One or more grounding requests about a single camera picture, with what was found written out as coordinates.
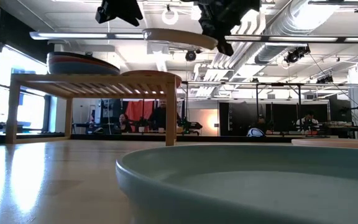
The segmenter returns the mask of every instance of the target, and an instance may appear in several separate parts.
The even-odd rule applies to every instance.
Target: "cable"
[[[317,65],[317,67],[320,69],[320,71],[326,75],[326,73],[324,72],[323,69],[321,69],[320,65],[318,65],[318,63],[316,62],[316,60],[313,58],[313,56],[310,54],[311,59],[313,59],[314,63]],[[353,101],[357,106],[358,103],[356,101],[354,101],[349,95],[347,95],[343,90],[341,90],[334,82],[332,82],[332,84],[338,89],[340,90],[345,96],[347,96],[351,101]]]
[[[314,63],[317,65],[317,67],[320,69],[320,71],[323,73],[323,75],[326,75],[324,70],[321,69],[320,65],[318,65],[317,61],[313,58],[313,56],[311,54],[310,54],[310,57],[311,57],[311,59],[313,59]],[[341,90],[334,82],[332,82],[332,84],[358,106],[358,103],[356,101],[354,101],[349,95],[347,95],[343,90]],[[351,112],[351,116],[355,121],[358,121],[358,117],[353,115],[352,112]]]

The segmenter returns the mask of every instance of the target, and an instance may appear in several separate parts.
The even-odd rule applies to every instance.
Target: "ceiling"
[[[171,8],[180,10],[179,20],[174,25],[167,25],[162,20],[165,9],[164,1],[143,1],[140,8],[144,13],[144,20],[139,27],[134,27],[120,19],[98,24],[95,19],[96,8],[100,3],[83,3],[80,0],[0,0],[0,5],[6,11],[17,17],[37,31],[42,32],[141,32],[145,28],[167,28],[201,33],[198,21],[191,19],[191,3],[171,2]],[[276,0],[275,6],[267,11],[268,21],[277,13],[288,0]],[[358,13],[354,8],[341,9],[335,12],[323,25],[312,32],[312,35],[358,35]],[[77,40],[72,42],[79,48],[92,45],[113,45],[115,52],[122,58],[121,70],[156,70],[156,61],[153,55],[147,54],[147,43],[143,40]],[[321,69],[335,67],[343,61],[358,57],[358,45],[349,44],[310,44],[311,54]],[[203,52],[197,55],[194,62],[186,62],[183,50],[171,50],[165,59],[167,70],[189,80],[194,66],[197,63],[211,63],[215,58],[216,50]],[[111,52],[98,52],[97,57],[109,61]],[[271,65],[261,72],[260,82],[306,82],[309,77],[320,72],[311,57],[305,57],[288,69],[283,63],[283,57],[278,57]],[[347,68],[353,66],[339,66],[333,69],[335,82],[347,80]]]

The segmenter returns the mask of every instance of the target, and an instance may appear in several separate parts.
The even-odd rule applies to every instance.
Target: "desk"
[[[16,139],[20,87],[26,86],[66,99],[65,139],[70,139],[71,136],[74,98],[166,98],[166,145],[172,146],[176,140],[176,88],[180,86],[180,83],[181,78],[177,75],[151,70],[131,71],[121,75],[12,74],[6,143],[26,143],[25,139]]]
[[[166,136],[166,133],[121,133],[127,136]],[[183,136],[182,133],[177,133],[177,136]],[[198,136],[197,133],[184,134],[184,136]]]
[[[273,138],[338,138],[338,136],[318,136],[318,135],[305,135],[305,134],[267,134],[266,137],[273,137]]]

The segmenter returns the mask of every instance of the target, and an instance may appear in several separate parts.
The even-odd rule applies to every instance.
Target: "window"
[[[47,73],[45,64],[40,63],[24,54],[4,47],[0,53],[0,122],[6,122],[8,113],[9,89],[12,73]],[[23,128],[42,129],[44,124],[45,93],[28,90],[35,95],[21,93],[19,108],[17,110],[18,125]]]

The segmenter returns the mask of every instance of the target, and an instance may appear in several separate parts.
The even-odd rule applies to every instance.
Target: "slatted shelf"
[[[71,135],[73,98],[140,98],[167,99],[167,145],[176,136],[176,88],[181,78],[168,72],[139,70],[121,75],[83,74],[12,74],[9,114],[6,128],[7,143],[15,143],[17,105],[20,86],[46,92],[67,100],[66,137]]]

